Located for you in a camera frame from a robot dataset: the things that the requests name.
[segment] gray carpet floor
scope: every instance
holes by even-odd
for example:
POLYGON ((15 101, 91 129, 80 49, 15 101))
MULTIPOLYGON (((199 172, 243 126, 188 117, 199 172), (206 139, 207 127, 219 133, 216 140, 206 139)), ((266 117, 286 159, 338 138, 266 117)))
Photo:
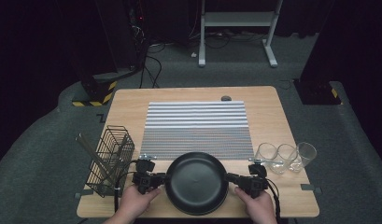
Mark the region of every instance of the gray carpet floor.
MULTIPOLYGON (((316 38, 275 36, 272 49, 278 68, 270 67, 260 40, 250 41, 244 36, 233 38, 227 45, 225 40, 208 39, 212 48, 206 49, 204 68, 198 67, 197 57, 191 56, 198 53, 197 47, 156 46, 149 49, 149 56, 162 64, 157 80, 160 88, 276 87, 295 142, 309 142, 318 150, 317 158, 306 171, 310 182, 322 189, 322 193, 316 193, 320 214, 290 219, 290 223, 382 223, 382 161, 363 132, 346 90, 339 82, 331 83, 342 105, 303 105, 292 85, 291 81, 300 77, 316 38)), ((156 76, 158 63, 148 58, 146 65, 156 76)), ((137 74, 120 80, 115 90, 138 88, 140 79, 137 74)), ((151 86, 149 76, 144 74, 142 88, 151 86)), ((96 146, 104 126, 98 114, 106 116, 109 104, 72 106, 71 100, 79 88, 79 83, 75 83, 64 90, 57 107, 31 125, 1 160, 0 223, 83 220, 77 216, 78 199, 74 194, 84 186, 90 157, 75 137, 85 133, 96 146)), ((91 224, 103 220, 83 221, 91 224)))

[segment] metal utensil holder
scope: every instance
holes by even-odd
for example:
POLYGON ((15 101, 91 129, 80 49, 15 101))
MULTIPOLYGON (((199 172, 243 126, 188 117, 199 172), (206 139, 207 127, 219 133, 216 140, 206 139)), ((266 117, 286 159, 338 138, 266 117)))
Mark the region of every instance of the metal utensil holder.
POLYGON ((128 131, 123 126, 108 125, 96 149, 97 155, 108 167, 102 171, 102 166, 92 160, 86 185, 103 198, 115 194, 118 179, 120 189, 123 189, 133 152, 134 143, 128 131))

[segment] glass cup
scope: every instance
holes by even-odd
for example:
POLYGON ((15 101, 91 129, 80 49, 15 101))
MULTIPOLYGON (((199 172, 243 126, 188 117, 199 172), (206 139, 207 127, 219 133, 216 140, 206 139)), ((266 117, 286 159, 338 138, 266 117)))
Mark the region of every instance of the glass cup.
POLYGON ((275 174, 282 175, 289 169, 290 164, 298 157, 295 147, 282 144, 277 148, 277 156, 269 164, 270 170, 275 174))
POLYGON ((261 165, 268 165, 277 156, 277 148, 270 143, 262 143, 258 146, 255 160, 261 165))
POLYGON ((312 145, 302 142, 296 146, 298 156, 290 164, 289 169, 293 172, 300 172, 317 156, 316 148, 312 145))

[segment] black frying pan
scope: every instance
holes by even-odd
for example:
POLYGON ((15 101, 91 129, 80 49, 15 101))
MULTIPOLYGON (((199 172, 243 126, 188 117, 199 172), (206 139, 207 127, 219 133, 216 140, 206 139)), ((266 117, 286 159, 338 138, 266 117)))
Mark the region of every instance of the black frying pan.
POLYGON ((171 203, 180 211, 202 216, 215 211, 225 201, 229 183, 226 170, 215 157, 190 152, 176 158, 167 170, 165 183, 171 203))

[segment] white metal stand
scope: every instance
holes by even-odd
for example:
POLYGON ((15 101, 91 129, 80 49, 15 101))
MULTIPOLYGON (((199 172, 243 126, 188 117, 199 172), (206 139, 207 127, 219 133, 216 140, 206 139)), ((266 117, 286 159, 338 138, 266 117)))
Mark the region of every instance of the white metal stand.
POLYGON ((283 0, 278 0, 276 10, 271 12, 205 12, 205 0, 202 0, 199 66, 205 66, 205 28, 207 26, 270 26, 267 39, 264 39, 262 43, 270 66, 277 67, 277 60, 270 45, 282 3, 283 0))

